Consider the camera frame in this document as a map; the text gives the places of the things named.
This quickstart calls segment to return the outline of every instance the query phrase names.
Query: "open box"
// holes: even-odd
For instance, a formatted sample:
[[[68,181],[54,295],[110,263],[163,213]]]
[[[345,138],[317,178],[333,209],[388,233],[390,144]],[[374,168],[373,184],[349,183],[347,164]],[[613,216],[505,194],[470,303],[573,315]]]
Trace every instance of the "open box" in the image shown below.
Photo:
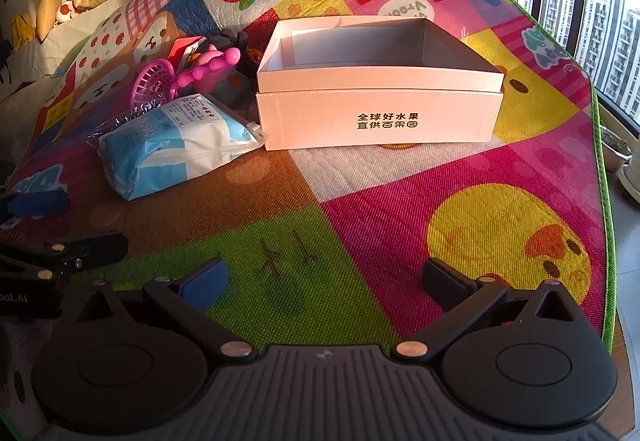
[[[504,75],[425,18],[277,23],[258,67],[266,148],[484,142]]]

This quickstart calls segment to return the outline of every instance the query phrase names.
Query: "yellow chick print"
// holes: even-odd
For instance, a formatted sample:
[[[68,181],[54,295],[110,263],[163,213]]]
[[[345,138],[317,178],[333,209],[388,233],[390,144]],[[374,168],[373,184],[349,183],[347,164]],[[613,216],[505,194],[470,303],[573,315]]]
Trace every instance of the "yellow chick print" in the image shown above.
[[[467,277],[494,275],[535,289],[559,280],[575,301],[591,283],[591,262],[574,231],[538,197],[514,186],[475,185],[438,206],[427,231],[429,255]]]

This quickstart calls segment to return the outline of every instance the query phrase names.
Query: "pink toy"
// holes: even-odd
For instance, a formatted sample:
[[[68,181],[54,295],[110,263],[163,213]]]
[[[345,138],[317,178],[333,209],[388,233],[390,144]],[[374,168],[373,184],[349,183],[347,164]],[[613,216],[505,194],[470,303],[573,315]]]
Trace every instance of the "pink toy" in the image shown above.
[[[210,45],[209,50],[196,59],[191,69],[178,76],[168,60],[153,60],[140,71],[133,82],[131,107],[135,108],[156,98],[164,98],[170,102],[178,94],[178,89],[187,87],[192,82],[197,92],[209,93],[209,90],[201,88],[210,86],[213,89],[239,60],[240,50],[237,47],[222,52]]]

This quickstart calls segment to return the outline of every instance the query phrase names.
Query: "metal screw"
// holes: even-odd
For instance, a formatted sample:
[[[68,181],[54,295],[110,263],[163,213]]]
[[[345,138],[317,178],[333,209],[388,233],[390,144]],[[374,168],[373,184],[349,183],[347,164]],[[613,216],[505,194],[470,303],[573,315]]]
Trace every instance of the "metal screw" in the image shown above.
[[[222,344],[220,351],[229,358],[243,358],[254,352],[254,348],[247,342],[233,341]]]
[[[408,341],[396,345],[396,352],[407,358],[418,358],[427,354],[428,351],[429,348],[422,342]]]

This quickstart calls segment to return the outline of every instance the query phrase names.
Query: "colorful play mat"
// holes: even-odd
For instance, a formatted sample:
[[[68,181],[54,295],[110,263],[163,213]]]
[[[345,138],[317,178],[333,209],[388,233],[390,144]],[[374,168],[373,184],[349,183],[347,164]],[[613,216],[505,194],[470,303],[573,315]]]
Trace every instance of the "colorful play mat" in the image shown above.
[[[142,64],[176,38],[229,28],[264,50],[278,20],[354,14],[427,17],[503,71],[491,140],[259,149],[131,202],[108,185],[86,137],[123,110]],[[3,233],[120,230],[129,257],[76,280],[116,289],[180,277],[220,253],[230,282],[209,314],[257,345],[389,347],[442,313],[421,288],[430,255],[516,288],[561,280],[610,345],[614,251],[593,100],[587,75],[513,0],[137,0],[61,76],[9,186],[62,187],[71,209]],[[20,406],[13,400],[9,415]]]

